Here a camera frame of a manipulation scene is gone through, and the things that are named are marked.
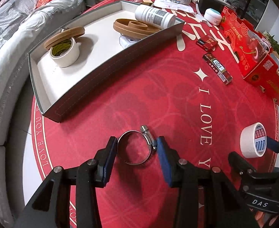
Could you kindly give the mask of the steel hose clamp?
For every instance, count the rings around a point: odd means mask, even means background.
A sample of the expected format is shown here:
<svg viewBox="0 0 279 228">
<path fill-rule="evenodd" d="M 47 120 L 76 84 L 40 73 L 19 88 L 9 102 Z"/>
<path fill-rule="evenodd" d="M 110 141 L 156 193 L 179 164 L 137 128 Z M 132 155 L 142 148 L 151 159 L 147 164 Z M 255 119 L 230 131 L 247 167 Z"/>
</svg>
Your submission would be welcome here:
<svg viewBox="0 0 279 228">
<path fill-rule="evenodd" d="M 157 150 L 157 140 L 147 125 L 138 130 L 129 130 L 118 139 L 117 155 L 127 165 L 137 166 L 145 163 Z"/>
<path fill-rule="evenodd" d="M 64 31 L 66 31 L 66 30 L 69 30 L 69 28 L 68 28 L 68 27 L 62 27 L 62 28 L 60 29 L 60 32 L 64 32 Z"/>
</svg>

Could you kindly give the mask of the white tape roll blue print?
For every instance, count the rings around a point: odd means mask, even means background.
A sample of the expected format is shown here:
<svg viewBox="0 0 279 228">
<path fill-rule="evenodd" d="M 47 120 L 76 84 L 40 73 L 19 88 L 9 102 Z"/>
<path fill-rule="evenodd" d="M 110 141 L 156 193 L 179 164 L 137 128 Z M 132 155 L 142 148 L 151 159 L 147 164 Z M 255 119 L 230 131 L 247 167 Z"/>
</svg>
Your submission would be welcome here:
<svg viewBox="0 0 279 228">
<path fill-rule="evenodd" d="M 261 123 L 245 127 L 240 136 L 240 149 L 245 158 L 260 158 L 267 148 L 267 135 Z"/>
</svg>

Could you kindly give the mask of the narrow red lighter box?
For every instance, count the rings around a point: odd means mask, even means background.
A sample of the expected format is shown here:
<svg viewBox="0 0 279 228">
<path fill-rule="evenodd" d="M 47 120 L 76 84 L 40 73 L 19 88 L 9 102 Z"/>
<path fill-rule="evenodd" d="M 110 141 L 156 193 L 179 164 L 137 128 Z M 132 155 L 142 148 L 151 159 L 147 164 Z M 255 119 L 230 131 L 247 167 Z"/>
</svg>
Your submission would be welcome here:
<svg viewBox="0 0 279 228">
<path fill-rule="evenodd" d="M 211 69 L 214 70 L 216 75 L 225 85 L 232 82 L 233 78 L 230 73 L 211 53 L 204 54 L 202 58 L 211 67 Z"/>
</svg>

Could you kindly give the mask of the yellow-core tape roll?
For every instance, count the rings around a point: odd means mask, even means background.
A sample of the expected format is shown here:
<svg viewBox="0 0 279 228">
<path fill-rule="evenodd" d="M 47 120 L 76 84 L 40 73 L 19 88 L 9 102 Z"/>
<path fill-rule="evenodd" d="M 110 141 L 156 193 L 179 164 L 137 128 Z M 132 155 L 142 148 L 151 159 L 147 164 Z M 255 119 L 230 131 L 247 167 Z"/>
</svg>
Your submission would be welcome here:
<svg viewBox="0 0 279 228">
<path fill-rule="evenodd" d="M 80 50 L 75 39 L 68 38 L 51 47 L 49 55 L 59 67 L 66 68 L 77 61 L 80 56 Z"/>
</svg>

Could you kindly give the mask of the white power plug adapter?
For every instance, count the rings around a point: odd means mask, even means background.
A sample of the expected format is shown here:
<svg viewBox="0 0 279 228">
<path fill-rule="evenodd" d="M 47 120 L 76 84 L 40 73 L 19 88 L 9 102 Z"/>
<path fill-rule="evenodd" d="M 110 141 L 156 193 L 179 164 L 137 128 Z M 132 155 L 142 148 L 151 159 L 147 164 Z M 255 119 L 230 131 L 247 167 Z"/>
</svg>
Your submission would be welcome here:
<svg viewBox="0 0 279 228">
<path fill-rule="evenodd" d="M 122 48 L 128 48 L 137 42 L 139 42 L 139 39 L 131 38 L 129 36 L 120 35 L 119 37 L 119 43 Z"/>
</svg>

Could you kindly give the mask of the red cigarette box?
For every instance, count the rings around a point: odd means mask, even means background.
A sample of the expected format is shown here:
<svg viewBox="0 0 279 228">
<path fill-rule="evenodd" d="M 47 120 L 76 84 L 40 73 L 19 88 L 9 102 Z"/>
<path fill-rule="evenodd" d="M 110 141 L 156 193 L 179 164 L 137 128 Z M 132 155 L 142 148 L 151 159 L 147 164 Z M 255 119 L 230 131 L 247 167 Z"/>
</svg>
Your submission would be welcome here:
<svg viewBox="0 0 279 228">
<path fill-rule="evenodd" d="M 213 51 L 218 42 L 210 35 L 205 35 L 196 41 L 196 44 L 206 52 Z"/>
</svg>

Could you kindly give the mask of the white pill bottle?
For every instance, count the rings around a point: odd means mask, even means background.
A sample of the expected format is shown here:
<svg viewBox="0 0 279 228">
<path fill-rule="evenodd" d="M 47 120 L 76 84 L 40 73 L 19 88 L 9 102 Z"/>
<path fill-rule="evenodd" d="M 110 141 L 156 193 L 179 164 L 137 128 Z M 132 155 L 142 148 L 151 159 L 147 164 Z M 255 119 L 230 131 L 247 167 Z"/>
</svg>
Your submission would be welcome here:
<svg viewBox="0 0 279 228">
<path fill-rule="evenodd" d="M 167 11 L 147 5 L 139 5 L 135 10 L 135 18 L 143 23 L 166 29 L 174 25 L 176 16 Z"/>
</svg>

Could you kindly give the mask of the red round table mat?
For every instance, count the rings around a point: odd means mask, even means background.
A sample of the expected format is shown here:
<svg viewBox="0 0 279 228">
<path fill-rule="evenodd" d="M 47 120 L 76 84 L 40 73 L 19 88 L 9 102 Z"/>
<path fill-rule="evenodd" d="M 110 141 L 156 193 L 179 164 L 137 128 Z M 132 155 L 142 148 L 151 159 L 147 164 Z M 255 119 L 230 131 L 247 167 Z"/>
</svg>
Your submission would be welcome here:
<svg viewBox="0 0 279 228">
<path fill-rule="evenodd" d="M 98 84 L 57 123 L 32 104 L 32 142 L 38 171 L 45 178 L 56 166 L 72 168 L 92 158 L 111 136 L 147 125 L 164 136 L 180 156 L 204 169 L 230 174 L 228 154 L 239 151 L 239 137 L 260 122 L 267 135 L 279 138 L 277 105 L 246 82 L 224 33 L 175 11 L 185 24 L 180 35 L 124 65 Z M 196 41 L 212 36 L 211 52 Z M 203 60 L 211 53 L 230 73 L 225 85 Z"/>
</svg>

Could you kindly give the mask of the red cardboard box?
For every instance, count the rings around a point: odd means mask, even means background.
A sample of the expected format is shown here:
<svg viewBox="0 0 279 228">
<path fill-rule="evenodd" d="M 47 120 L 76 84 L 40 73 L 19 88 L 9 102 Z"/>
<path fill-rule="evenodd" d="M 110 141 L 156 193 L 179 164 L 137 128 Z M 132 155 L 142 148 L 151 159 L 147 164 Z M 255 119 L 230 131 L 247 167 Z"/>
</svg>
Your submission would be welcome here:
<svg viewBox="0 0 279 228">
<path fill-rule="evenodd" d="M 279 59 L 262 33 L 246 19 L 224 7 L 220 27 L 239 61 L 242 78 L 274 99 L 279 106 Z"/>
</svg>

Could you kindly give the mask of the grey rectangular tray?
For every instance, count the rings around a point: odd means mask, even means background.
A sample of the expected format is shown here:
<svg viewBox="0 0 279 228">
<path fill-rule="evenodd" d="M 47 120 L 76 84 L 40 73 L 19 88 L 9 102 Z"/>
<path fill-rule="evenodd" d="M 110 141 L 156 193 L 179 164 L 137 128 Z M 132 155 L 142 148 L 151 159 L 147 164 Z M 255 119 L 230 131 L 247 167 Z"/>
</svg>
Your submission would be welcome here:
<svg viewBox="0 0 279 228">
<path fill-rule="evenodd" d="M 123 48 L 120 33 L 114 30 L 117 19 L 134 19 L 138 4 L 116 1 L 87 12 L 64 26 L 84 27 L 85 33 L 76 42 L 78 59 L 61 68 L 51 59 L 42 40 L 28 54 L 29 71 L 38 108 L 43 116 L 57 123 L 75 105 L 112 73 L 153 50 L 161 43 L 182 32 L 184 21 L 177 18 L 174 25 Z"/>
</svg>

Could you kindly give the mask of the white cream jar teal lid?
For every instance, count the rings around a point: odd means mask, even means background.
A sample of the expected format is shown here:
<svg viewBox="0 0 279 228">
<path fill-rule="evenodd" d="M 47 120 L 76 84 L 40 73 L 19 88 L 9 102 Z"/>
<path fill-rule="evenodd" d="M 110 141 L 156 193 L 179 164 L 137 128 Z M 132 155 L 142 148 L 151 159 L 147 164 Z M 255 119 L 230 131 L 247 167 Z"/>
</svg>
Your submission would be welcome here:
<svg viewBox="0 0 279 228">
<path fill-rule="evenodd" d="M 210 24 L 212 25 L 215 25 L 215 26 L 218 26 L 221 21 L 222 21 L 222 15 L 212 9 L 212 8 L 208 8 L 205 13 L 204 13 L 204 16 L 203 16 Z"/>
</svg>

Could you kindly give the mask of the white crumpled paper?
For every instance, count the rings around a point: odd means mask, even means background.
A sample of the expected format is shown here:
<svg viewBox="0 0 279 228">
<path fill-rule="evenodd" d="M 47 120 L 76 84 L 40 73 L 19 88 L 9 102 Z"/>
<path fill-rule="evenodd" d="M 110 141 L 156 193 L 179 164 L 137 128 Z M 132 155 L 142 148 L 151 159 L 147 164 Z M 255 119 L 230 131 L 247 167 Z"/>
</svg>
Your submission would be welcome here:
<svg viewBox="0 0 279 228">
<path fill-rule="evenodd" d="M 193 8 L 190 5 L 183 5 L 180 3 L 172 2 L 171 0 L 155 0 L 153 2 L 154 7 L 170 9 L 170 10 L 181 10 L 187 13 L 195 14 Z"/>
</svg>

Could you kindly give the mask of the black box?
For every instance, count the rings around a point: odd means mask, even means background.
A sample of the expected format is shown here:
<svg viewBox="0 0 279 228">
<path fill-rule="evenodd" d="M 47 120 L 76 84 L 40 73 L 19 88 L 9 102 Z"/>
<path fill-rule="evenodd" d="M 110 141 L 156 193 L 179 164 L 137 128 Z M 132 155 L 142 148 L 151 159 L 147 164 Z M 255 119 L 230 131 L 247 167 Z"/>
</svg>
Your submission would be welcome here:
<svg viewBox="0 0 279 228">
<path fill-rule="evenodd" d="M 222 0 L 198 0 L 198 8 L 201 14 L 205 14 L 205 11 L 209 8 L 222 13 L 224 7 L 233 9 L 232 5 L 225 3 Z"/>
</svg>

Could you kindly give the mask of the grey covered sofa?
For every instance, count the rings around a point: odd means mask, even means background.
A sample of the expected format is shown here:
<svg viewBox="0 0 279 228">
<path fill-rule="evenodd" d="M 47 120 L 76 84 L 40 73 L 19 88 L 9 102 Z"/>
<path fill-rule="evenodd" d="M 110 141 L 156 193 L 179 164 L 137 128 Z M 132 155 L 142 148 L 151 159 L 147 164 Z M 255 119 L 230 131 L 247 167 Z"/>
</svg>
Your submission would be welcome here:
<svg viewBox="0 0 279 228">
<path fill-rule="evenodd" d="M 93 0 L 6 0 L 0 6 L 0 226 L 12 227 L 6 193 L 4 143 L 19 93 L 28 78 L 28 52 L 77 17 Z"/>
</svg>

